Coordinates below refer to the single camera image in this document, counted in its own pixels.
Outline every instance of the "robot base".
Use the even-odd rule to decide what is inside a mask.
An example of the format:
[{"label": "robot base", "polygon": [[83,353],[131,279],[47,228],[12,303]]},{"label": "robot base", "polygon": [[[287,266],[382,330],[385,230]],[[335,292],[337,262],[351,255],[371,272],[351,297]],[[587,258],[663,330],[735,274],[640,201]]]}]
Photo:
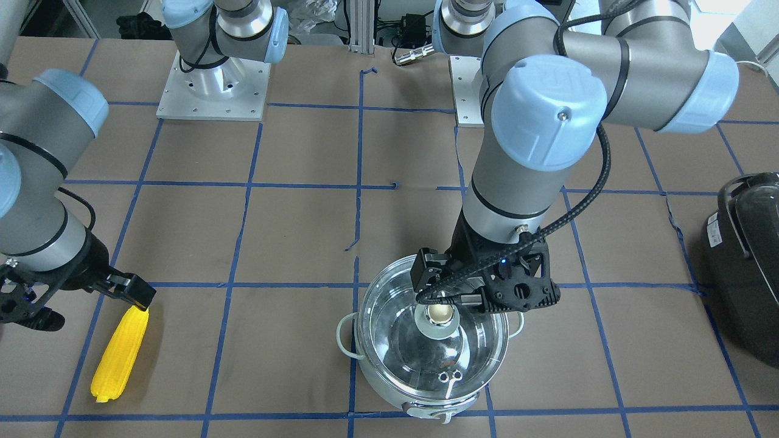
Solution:
[{"label": "robot base", "polygon": [[178,67],[178,52],[167,75],[157,107],[158,118],[177,120],[235,120],[261,122],[268,92],[270,64],[241,59],[245,77],[241,92],[227,100],[206,100],[189,90],[187,73]]}]

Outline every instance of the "pot handle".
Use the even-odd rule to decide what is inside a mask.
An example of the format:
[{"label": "pot handle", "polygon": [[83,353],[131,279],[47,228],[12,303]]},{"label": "pot handle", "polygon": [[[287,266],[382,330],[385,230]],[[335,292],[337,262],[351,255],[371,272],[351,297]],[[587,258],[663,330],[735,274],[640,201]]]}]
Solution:
[{"label": "pot handle", "polygon": [[525,328],[525,314],[522,312],[517,312],[517,313],[520,314],[520,328],[516,329],[515,332],[511,333],[509,335],[509,339],[518,335],[522,331],[522,329]]},{"label": "pot handle", "polygon": [[346,347],[344,347],[344,343],[341,341],[340,338],[340,329],[344,326],[344,324],[348,320],[353,320],[357,316],[357,312],[349,313],[348,315],[341,318],[341,321],[338,323],[338,327],[336,327],[336,343],[338,343],[338,348],[340,348],[341,352],[345,355],[349,356],[352,359],[362,360],[365,359],[365,355],[359,355],[357,353],[353,353],[349,350],[347,350]]}]

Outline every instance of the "metal mounting plate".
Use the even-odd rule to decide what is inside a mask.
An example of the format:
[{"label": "metal mounting plate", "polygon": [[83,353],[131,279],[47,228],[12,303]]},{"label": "metal mounting plate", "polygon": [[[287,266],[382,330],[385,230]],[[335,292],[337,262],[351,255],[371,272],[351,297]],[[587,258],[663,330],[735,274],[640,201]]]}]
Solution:
[{"label": "metal mounting plate", "polygon": [[458,126],[484,127],[484,122],[481,120],[481,100],[479,98],[480,68],[481,58],[449,56],[449,71],[452,73],[452,91]]},{"label": "metal mounting plate", "polygon": [[206,101],[187,87],[186,73],[178,68],[178,52],[167,75],[157,107],[158,118],[177,120],[234,120],[261,122],[270,78],[270,64],[242,59],[247,81],[245,92],[226,101]]}]

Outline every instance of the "glass pot lid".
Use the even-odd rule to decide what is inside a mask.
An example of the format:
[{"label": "glass pot lid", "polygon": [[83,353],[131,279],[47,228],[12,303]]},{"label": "glass pot lid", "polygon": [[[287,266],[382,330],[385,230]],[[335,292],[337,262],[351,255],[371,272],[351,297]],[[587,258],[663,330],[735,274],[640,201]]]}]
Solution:
[{"label": "glass pot lid", "polygon": [[[504,314],[418,305],[415,256],[386,267],[368,286],[357,321],[365,357],[388,384],[420,401],[449,401],[479,391],[506,354]],[[455,290],[470,292],[464,284]]]}]

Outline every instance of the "black mount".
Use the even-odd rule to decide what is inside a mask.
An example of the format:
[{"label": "black mount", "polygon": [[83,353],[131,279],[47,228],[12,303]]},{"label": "black mount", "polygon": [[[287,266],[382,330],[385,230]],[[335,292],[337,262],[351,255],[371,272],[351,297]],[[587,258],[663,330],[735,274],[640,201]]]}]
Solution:
[{"label": "black mount", "polygon": [[[40,298],[33,291],[38,283],[48,285]],[[141,277],[111,267],[108,250],[90,231],[78,255],[57,269],[31,272],[18,268],[12,260],[0,265],[0,288],[0,323],[18,323],[43,331],[57,331],[65,324],[64,316],[45,306],[60,289],[98,291],[141,310],[149,307],[157,293]]]},{"label": "black mount", "polygon": [[[529,242],[532,238],[529,232],[520,234],[521,242]],[[481,237],[460,213],[452,245],[445,253],[439,254],[430,248],[422,248],[417,253],[411,268],[414,290],[419,293],[453,272],[505,251],[509,246]],[[480,278],[484,285],[472,294],[461,295],[460,299],[466,306],[476,306],[479,312],[526,312],[552,306],[560,300],[560,289],[549,276],[546,241],[484,267],[474,277]]]}]

